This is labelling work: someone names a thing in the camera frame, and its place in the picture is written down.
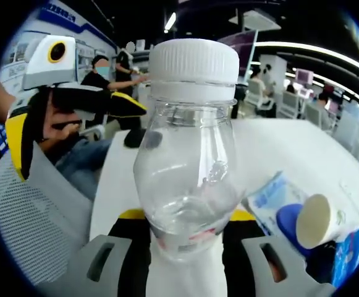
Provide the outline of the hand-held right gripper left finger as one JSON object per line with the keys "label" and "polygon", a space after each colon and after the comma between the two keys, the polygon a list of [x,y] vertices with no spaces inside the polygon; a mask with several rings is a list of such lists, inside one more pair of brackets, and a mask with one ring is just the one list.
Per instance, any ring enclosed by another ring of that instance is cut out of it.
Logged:
{"label": "hand-held right gripper left finger", "polygon": [[63,295],[146,296],[150,243],[144,211],[126,210],[108,235],[97,236],[71,258]]}

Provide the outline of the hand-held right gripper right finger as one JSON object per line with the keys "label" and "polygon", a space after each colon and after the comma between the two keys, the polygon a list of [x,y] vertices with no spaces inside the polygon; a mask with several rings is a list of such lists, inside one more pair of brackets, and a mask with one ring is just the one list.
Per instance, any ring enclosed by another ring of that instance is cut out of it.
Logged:
{"label": "hand-held right gripper right finger", "polygon": [[286,240],[264,236],[245,210],[233,212],[222,240],[228,296],[332,296],[336,290],[312,278]]}

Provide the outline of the person's left hand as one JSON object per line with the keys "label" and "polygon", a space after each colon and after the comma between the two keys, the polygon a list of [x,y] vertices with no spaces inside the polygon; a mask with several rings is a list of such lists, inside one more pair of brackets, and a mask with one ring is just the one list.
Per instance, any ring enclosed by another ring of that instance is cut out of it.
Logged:
{"label": "person's left hand", "polygon": [[73,113],[63,113],[53,106],[46,109],[43,125],[43,141],[39,143],[42,151],[47,151],[60,141],[65,140],[80,128],[80,118]]}

